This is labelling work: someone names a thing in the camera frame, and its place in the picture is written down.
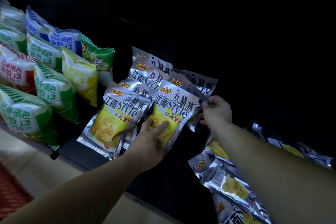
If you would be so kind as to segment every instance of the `beige floor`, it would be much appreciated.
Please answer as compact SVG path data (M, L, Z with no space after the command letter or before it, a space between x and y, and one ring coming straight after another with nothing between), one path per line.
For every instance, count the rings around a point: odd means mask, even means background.
M82 172L69 164L52 160L38 150L0 129L0 161L35 198ZM122 197L108 215L108 223L169 224L169 221Z

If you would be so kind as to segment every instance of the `person's right hand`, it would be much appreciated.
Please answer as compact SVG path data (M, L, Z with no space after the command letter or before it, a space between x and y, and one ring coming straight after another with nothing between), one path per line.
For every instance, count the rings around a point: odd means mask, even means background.
M208 103L202 102L203 113L201 113L200 123L207 125L213 132L224 122L232 123L232 111L228 102L220 96L211 96Z

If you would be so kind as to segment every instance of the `red fabric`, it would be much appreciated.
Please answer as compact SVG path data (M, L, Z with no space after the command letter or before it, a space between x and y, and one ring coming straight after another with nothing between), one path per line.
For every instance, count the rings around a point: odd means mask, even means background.
M0 221L32 200L33 197L0 163Z

